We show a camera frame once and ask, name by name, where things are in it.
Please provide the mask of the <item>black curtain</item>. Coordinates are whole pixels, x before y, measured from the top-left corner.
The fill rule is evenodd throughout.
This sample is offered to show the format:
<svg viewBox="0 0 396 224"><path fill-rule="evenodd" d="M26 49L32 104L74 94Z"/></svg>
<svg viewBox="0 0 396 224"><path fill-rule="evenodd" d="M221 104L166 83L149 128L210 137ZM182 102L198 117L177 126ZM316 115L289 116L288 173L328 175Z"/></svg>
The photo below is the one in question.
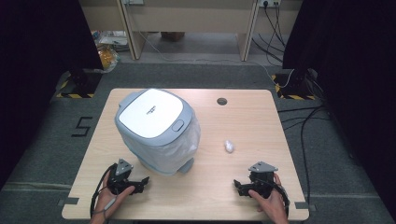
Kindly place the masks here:
<svg viewBox="0 0 396 224"><path fill-rule="evenodd" d="M396 221L396 0L303 0L283 66L317 72L344 137Z"/></svg>
<svg viewBox="0 0 396 224"><path fill-rule="evenodd" d="M0 189L60 76L102 66L78 0L0 0Z"/></svg>

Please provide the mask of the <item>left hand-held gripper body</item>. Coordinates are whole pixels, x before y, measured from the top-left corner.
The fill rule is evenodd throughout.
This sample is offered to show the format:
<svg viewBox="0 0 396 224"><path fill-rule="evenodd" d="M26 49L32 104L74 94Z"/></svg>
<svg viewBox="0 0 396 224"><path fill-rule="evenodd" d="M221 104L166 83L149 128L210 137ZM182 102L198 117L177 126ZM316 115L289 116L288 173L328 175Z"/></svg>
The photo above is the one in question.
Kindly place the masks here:
<svg viewBox="0 0 396 224"><path fill-rule="evenodd" d="M138 186L137 182L128 179L133 168L132 164L124 159L119 159L110 167L106 185L113 194L118 195L131 186Z"/></svg>

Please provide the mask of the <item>grey tape piece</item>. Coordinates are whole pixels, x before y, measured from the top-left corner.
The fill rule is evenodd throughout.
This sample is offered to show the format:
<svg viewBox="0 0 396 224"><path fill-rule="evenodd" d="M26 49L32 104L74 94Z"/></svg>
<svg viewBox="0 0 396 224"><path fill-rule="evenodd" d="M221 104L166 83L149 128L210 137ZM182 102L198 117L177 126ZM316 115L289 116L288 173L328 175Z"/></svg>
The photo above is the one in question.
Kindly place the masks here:
<svg viewBox="0 0 396 224"><path fill-rule="evenodd" d="M67 197L64 199L60 199L58 202L58 206L65 206L66 204L78 204L79 198L75 197Z"/></svg>
<svg viewBox="0 0 396 224"><path fill-rule="evenodd" d="M297 209L307 209L310 212L314 212L317 210L314 204L309 204L307 202L295 202L294 204Z"/></svg>

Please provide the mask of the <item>beige wooden desk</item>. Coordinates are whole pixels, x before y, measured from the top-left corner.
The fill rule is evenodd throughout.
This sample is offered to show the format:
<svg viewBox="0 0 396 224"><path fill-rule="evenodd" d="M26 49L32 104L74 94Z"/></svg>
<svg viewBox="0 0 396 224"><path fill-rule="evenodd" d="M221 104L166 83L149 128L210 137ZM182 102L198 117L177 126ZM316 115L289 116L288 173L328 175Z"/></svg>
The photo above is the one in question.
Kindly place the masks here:
<svg viewBox="0 0 396 224"><path fill-rule="evenodd" d="M132 58L141 57L149 32L236 35L245 61L254 33L259 0L119 0Z"/></svg>

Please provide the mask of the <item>person's right hand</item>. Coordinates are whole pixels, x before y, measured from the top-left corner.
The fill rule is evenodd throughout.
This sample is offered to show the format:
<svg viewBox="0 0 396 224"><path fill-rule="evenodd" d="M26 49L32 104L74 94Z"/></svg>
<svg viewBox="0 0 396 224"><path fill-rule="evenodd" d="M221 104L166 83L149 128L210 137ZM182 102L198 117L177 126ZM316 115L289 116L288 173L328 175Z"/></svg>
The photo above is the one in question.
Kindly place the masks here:
<svg viewBox="0 0 396 224"><path fill-rule="evenodd" d="M271 194L267 199L263 198L253 189L251 189L248 194L258 202L259 207L257 211L264 212L264 214L267 215L274 224L289 224L283 196L276 189L271 191Z"/></svg>

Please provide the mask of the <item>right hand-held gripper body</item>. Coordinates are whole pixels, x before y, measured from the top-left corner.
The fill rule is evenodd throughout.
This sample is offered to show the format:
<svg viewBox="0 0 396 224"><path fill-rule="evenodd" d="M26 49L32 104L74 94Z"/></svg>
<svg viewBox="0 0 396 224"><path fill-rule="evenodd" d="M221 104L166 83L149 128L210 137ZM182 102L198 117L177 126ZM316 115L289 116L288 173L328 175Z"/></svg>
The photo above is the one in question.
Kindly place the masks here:
<svg viewBox="0 0 396 224"><path fill-rule="evenodd" d="M251 165L249 179L251 183L250 190L257 192L264 199L267 199L275 186L275 171L277 168L264 161L258 161Z"/></svg>

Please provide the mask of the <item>clear bag with yellow contents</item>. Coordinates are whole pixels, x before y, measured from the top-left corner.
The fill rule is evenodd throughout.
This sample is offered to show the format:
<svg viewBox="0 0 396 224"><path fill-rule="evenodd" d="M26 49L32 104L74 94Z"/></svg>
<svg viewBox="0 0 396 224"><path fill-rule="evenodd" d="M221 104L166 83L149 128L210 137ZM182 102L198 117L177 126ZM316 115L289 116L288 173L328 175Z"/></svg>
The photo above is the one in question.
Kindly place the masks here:
<svg viewBox="0 0 396 224"><path fill-rule="evenodd" d="M111 72L120 59L119 54L112 48L111 45L100 45L97 48L100 61L102 63L104 73Z"/></svg>

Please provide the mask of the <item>black stand base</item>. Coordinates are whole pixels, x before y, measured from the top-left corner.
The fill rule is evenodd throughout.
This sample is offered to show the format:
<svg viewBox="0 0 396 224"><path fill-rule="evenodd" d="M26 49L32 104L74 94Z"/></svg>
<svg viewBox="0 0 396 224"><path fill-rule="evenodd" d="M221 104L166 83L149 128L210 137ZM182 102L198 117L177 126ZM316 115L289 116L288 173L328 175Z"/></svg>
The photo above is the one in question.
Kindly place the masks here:
<svg viewBox="0 0 396 224"><path fill-rule="evenodd" d="M305 77L296 77L294 71L272 75L276 95L280 99L314 100L315 96L308 87Z"/></svg>
<svg viewBox="0 0 396 224"><path fill-rule="evenodd" d="M100 73L86 72L84 70L77 74L68 73L60 83L56 92L57 98L83 99L92 98L102 78Z"/></svg>

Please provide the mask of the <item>grey white lidded trash bin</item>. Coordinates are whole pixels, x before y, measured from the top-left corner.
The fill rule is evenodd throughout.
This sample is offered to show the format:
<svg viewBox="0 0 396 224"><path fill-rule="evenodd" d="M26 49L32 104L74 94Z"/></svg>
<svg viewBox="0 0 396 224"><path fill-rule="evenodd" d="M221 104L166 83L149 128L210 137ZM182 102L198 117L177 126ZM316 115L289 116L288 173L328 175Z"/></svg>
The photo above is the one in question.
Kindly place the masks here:
<svg viewBox="0 0 396 224"><path fill-rule="evenodd" d="M151 171L174 175L193 166L200 124L193 108L172 92L146 89L127 95L115 124L124 144Z"/></svg>

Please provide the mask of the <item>person's left hand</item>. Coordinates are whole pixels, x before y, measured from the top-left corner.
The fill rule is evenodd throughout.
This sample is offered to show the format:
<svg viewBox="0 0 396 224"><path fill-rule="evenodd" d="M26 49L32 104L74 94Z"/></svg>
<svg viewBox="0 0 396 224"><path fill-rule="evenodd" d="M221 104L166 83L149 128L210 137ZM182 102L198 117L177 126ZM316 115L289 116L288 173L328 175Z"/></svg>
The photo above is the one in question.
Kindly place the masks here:
<svg viewBox="0 0 396 224"><path fill-rule="evenodd" d="M109 174L106 174L104 178L103 188L99 192L92 217L100 216L110 219L121 206L122 202L134 191L134 186L131 186L118 195L113 194L106 186L108 176Z"/></svg>

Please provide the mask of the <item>pile of clutter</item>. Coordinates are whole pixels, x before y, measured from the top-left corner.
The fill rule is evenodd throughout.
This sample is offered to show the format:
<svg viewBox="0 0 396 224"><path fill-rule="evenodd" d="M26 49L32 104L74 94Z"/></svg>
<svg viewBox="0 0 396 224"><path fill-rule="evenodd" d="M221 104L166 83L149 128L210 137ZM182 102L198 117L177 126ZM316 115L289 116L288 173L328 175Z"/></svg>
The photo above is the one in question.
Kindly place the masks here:
<svg viewBox="0 0 396 224"><path fill-rule="evenodd" d="M124 31L92 31L92 38L97 47L110 46L115 51L129 49L128 40Z"/></svg>

